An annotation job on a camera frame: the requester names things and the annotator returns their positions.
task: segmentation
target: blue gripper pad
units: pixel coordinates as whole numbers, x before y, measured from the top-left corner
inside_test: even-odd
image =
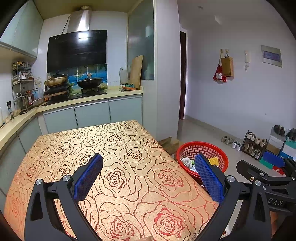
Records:
[[[78,202],[85,199],[102,168],[103,158],[100,154],[98,154],[95,158],[93,158],[92,162],[89,163],[89,166],[75,183],[73,195],[75,201]]]
[[[195,156],[194,166],[211,198],[221,204],[224,200],[223,185],[200,154]]]

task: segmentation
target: table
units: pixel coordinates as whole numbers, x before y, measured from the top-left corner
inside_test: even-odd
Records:
[[[218,207],[211,197],[134,120],[40,136],[18,168],[4,216],[24,240],[35,180],[72,175],[99,153],[103,169],[79,206],[102,240],[192,240]],[[75,236],[59,201],[56,207]]]

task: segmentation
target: laundry basket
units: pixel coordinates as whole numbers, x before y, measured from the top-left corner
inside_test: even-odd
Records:
[[[190,160],[194,160],[195,156],[199,153],[204,154],[207,159],[217,157],[219,161],[219,168],[222,172],[225,172],[228,167],[228,158],[226,154],[218,147],[206,143],[206,142],[199,142],[193,141],[183,144],[177,150],[177,161],[180,166],[204,189],[205,188],[199,174],[187,168],[183,162],[181,161],[184,157],[188,157]]]

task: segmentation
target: wooden cutting board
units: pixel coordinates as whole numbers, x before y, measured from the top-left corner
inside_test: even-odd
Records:
[[[136,89],[140,88],[141,71],[142,71],[143,55],[135,57],[131,64],[131,75],[129,84],[133,84]]]

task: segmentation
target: silver screw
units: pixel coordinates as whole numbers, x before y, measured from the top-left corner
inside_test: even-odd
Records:
[[[40,185],[42,183],[42,179],[38,179],[37,181],[36,181],[36,184],[37,185]]]
[[[69,181],[70,180],[70,176],[69,175],[66,175],[66,176],[63,176],[63,181],[64,182],[67,182],[67,181]]]
[[[255,184],[256,184],[257,186],[261,186],[261,182],[258,181],[258,180],[255,181]]]
[[[235,181],[235,178],[233,176],[228,176],[227,180],[233,183]]]

